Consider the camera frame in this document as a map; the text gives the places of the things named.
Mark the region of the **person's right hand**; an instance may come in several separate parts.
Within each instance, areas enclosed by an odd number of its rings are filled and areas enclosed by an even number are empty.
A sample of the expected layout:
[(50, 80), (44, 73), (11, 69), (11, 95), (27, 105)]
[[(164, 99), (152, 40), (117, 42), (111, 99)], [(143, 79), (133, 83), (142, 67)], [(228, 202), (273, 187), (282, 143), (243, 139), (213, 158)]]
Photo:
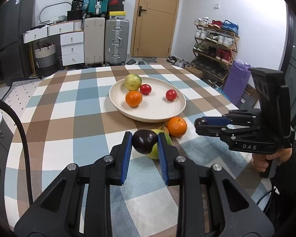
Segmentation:
[(276, 153), (271, 155), (263, 154), (252, 154), (253, 164), (257, 171), (265, 172), (268, 168), (268, 162), (274, 159), (278, 159), (277, 164), (281, 165), (282, 163), (287, 162), (292, 154), (292, 148), (279, 148)]

